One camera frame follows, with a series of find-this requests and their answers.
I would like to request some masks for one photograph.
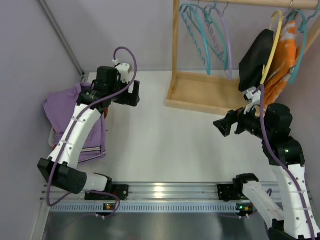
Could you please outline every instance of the teal hanger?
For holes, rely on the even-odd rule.
[[[301,15],[302,23],[298,27],[298,30],[299,30],[300,33],[303,34],[303,42],[302,42],[302,46],[301,46],[300,56],[298,58],[298,61],[296,62],[296,65],[290,68],[291,77],[290,77],[290,79],[288,81],[289,84],[293,84],[294,83],[294,81],[295,81],[295,79],[297,77],[298,71],[300,69],[300,65],[301,65],[302,59],[304,57],[306,44],[307,44],[307,38],[308,38],[308,27],[307,27],[308,22],[309,22],[310,19],[312,19],[313,17],[315,17],[317,15],[319,10],[320,10],[320,0],[318,0],[318,6],[317,6],[316,10],[314,11],[314,13],[311,16],[308,17],[308,19],[306,19],[305,14],[301,10],[294,10],[287,16],[288,22],[290,22],[290,21],[292,21],[294,19],[296,14],[300,14]]]
[[[213,9],[215,9],[215,6],[217,5],[216,4],[217,0],[215,0],[215,4],[209,9],[209,12],[211,12]],[[180,11],[182,10],[182,7],[183,6],[186,6],[185,9],[183,10],[183,13],[185,13],[187,11],[187,9],[189,8],[189,11],[186,13],[186,15],[188,16],[188,18],[190,19],[190,21],[192,22],[192,24],[195,26],[195,28],[198,30],[198,32],[202,35],[202,37],[205,39],[207,45],[211,48],[211,50],[213,51],[213,53],[216,55],[216,57],[224,63],[224,70],[227,70],[228,69],[228,50],[227,50],[227,44],[226,44],[226,40],[224,38],[224,35],[222,34],[217,22],[211,17],[211,15],[209,15],[209,13],[206,11],[206,9],[196,5],[196,4],[182,4],[181,7],[180,7]],[[199,24],[199,26],[194,22],[194,20],[192,19],[192,15],[191,15],[191,7],[196,7],[196,8],[199,8],[203,13],[204,13],[204,19],[206,21],[206,23],[210,23],[210,24],[213,24],[215,29],[217,30],[217,33],[220,37],[220,39],[222,40],[222,45],[223,45],[223,52],[221,53],[218,53],[215,48],[208,42],[206,36],[205,36],[205,33],[201,31],[201,28],[199,26],[202,26],[201,22],[198,20],[199,19],[199,16],[198,14],[196,13],[196,18],[197,18],[197,22]]]
[[[192,12],[195,15],[196,21],[198,23],[201,22],[197,12],[194,10],[194,8],[190,4],[184,3],[184,4],[182,4],[180,6],[180,10],[179,11],[180,11],[181,17],[182,17],[182,19],[183,19],[183,21],[184,21],[184,23],[186,25],[186,28],[188,29],[188,31],[189,31],[189,33],[190,33],[190,35],[192,37],[193,43],[195,44],[198,53],[200,54],[200,58],[201,58],[201,60],[203,62],[203,65],[204,65],[204,68],[206,70],[206,73],[208,75],[211,75],[211,58],[210,58],[210,53],[209,53],[209,49],[208,49],[208,41],[206,39],[206,34],[205,34],[204,27],[202,26],[202,24],[199,24],[199,28],[197,27],[197,29],[200,32],[201,36],[202,36],[204,49],[205,49],[205,54],[206,54],[206,59],[207,59],[207,67],[206,67],[206,59],[205,59],[205,57],[202,56],[202,51],[201,51],[200,47],[198,47],[198,41],[195,39],[195,35],[192,32],[191,27],[190,27],[190,25],[188,25],[187,19],[184,16],[184,13],[187,11],[188,8],[189,8],[189,14],[188,14],[188,12],[186,14],[188,16],[188,18],[193,22],[192,16],[191,16],[191,12]]]

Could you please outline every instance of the lavender wall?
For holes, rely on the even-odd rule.
[[[293,115],[292,135],[302,145],[306,161],[306,180],[320,210],[320,37],[305,54],[295,82],[279,98]]]
[[[118,46],[126,46],[135,53],[140,70],[171,69],[173,0],[46,1],[85,70],[96,71],[101,65],[112,65],[112,54]],[[197,2],[182,0],[181,3]],[[223,3],[217,5],[221,11],[225,6]],[[277,9],[229,5],[225,11],[225,20],[230,30],[236,69],[257,35],[270,27],[271,15]],[[214,18],[221,26],[217,14]],[[203,69],[181,17],[179,22],[178,67]],[[119,58],[132,62],[130,56],[122,52],[119,52]],[[222,69],[216,57],[212,57],[211,62],[214,69]]]
[[[0,3],[0,239],[30,238],[50,148],[43,103],[80,77],[35,0]]]

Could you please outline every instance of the metal sheet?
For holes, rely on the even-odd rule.
[[[125,213],[102,220],[50,213],[42,240],[267,240],[259,214],[231,219],[213,213]]]

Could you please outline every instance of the black cloth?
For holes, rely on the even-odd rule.
[[[239,64],[239,91],[258,87],[262,79],[264,65],[267,65],[274,44],[274,32],[265,29],[255,39],[254,43]]]

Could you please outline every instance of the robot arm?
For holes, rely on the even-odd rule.
[[[215,121],[213,124],[225,137],[230,134],[231,126],[237,123],[235,134],[247,131],[262,139],[263,152],[269,160],[279,185],[283,211],[264,192],[258,178],[252,173],[236,176],[233,179],[234,189],[238,194],[246,196],[257,208],[269,229],[271,240],[311,239],[305,210],[309,212],[316,239],[320,239],[320,229],[315,222],[306,187],[303,150],[299,142],[289,136],[293,120],[290,109],[282,104],[271,104],[266,110],[264,122],[267,138],[274,154],[293,174],[301,191],[297,189],[288,172],[270,155],[263,138],[260,119],[255,116],[255,113],[253,105],[249,106],[249,109],[246,107],[236,111],[231,110],[224,119]],[[300,194],[303,194],[306,209],[303,207]]]
[[[60,142],[47,159],[41,158],[38,162],[38,168],[47,182],[49,182],[55,162],[58,161],[52,178],[53,186],[73,194],[90,190],[109,192],[112,183],[110,177],[98,173],[81,172],[76,168],[91,129],[111,102],[133,107],[138,105],[140,101],[139,81],[134,81],[132,93],[126,90],[115,95],[128,85],[125,82],[126,79],[123,80],[121,77],[128,77],[129,66],[129,64],[118,64],[116,67],[99,67],[96,80],[92,82],[91,88],[81,91],[73,116]],[[111,95],[115,97],[92,105]]]

